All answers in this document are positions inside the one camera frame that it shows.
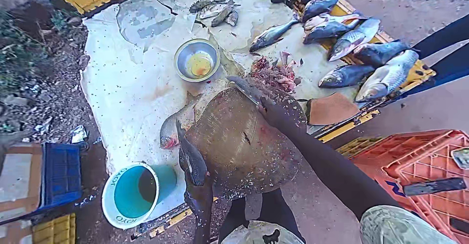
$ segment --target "white bucket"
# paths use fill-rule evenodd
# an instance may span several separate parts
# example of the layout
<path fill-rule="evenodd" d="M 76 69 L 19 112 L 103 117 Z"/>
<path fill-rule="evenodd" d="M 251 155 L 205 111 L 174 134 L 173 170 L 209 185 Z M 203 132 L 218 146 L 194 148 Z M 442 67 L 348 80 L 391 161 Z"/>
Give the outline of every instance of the white bucket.
<path fill-rule="evenodd" d="M 176 175 L 171 167 L 132 163 L 106 182 L 102 197 L 104 216 L 116 228 L 133 228 L 145 222 L 175 186 Z"/>

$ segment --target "metal bowl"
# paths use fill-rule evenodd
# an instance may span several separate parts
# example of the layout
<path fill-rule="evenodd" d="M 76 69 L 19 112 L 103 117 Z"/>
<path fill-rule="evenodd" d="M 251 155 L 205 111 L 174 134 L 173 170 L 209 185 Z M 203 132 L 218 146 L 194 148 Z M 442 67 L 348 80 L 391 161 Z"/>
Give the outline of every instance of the metal bowl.
<path fill-rule="evenodd" d="M 197 76 L 191 72 L 190 67 L 187 67 L 189 59 L 198 53 L 207 56 L 210 61 L 211 67 L 207 74 Z M 212 76 L 220 66 L 220 53 L 218 50 L 205 39 L 194 39 L 182 44 L 174 55 L 174 67 L 177 74 L 184 80 L 189 82 L 200 82 Z"/>

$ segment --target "black pants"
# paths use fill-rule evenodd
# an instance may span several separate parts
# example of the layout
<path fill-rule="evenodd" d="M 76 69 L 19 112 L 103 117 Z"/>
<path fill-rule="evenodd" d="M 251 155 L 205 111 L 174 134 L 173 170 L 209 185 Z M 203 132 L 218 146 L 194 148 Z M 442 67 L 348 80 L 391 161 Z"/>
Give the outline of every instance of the black pants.
<path fill-rule="evenodd" d="M 240 225 L 244 225 L 246 228 L 248 227 L 249 221 L 246 220 L 246 216 L 244 215 L 245 208 L 246 198 L 232 201 L 230 211 L 226 215 L 223 225 L 221 225 L 218 243 L 221 243 L 226 236 Z M 283 199 L 280 188 L 262 194 L 261 215 L 257 220 L 282 226 L 306 243 L 306 240 L 303 238 L 300 231 L 298 231 L 295 217 L 290 207 Z"/>

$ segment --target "pants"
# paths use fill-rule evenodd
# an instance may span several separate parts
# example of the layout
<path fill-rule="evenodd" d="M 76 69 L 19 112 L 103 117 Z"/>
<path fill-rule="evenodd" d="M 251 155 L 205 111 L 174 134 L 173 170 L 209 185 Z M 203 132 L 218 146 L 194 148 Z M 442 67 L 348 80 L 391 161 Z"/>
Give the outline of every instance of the pants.
<path fill-rule="evenodd" d="M 246 216 L 244 215 L 245 208 L 246 198 L 232 201 L 230 211 L 226 215 L 223 225 L 221 225 L 218 243 L 221 243 L 226 236 L 240 225 L 244 225 L 246 228 L 248 227 L 249 221 L 246 220 Z M 306 240 L 301 236 L 300 231 L 298 231 L 295 217 L 290 207 L 283 199 L 280 188 L 262 194 L 261 215 L 257 220 L 282 226 L 306 243 Z"/>
<path fill-rule="evenodd" d="M 454 21 L 443 29 L 426 37 L 413 48 L 420 51 L 420 59 L 428 57 L 433 53 L 444 49 L 454 43 L 469 39 L 469 15 Z M 469 56 L 469 44 L 462 46 L 450 55 L 444 57 L 431 68 L 437 72 L 437 75 L 423 84 L 407 91 L 402 95 L 406 97 L 432 87 L 459 79 L 469 75 L 469 62 L 466 59 Z"/>

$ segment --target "red plastic crate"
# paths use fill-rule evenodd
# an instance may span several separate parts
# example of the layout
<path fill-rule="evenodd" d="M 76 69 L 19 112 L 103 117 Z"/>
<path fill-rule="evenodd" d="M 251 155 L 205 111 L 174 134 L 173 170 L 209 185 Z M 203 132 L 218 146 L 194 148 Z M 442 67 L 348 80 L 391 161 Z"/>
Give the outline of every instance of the red plastic crate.
<path fill-rule="evenodd" d="M 404 208 L 416 212 L 441 233 L 461 244 L 469 234 L 450 226 L 449 219 L 469 223 L 469 190 L 407 197 L 402 186 L 422 181 L 461 177 L 469 184 L 469 170 L 460 169 L 451 151 L 469 147 L 469 136 L 458 130 L 395 134 L 351 158 Z"/>

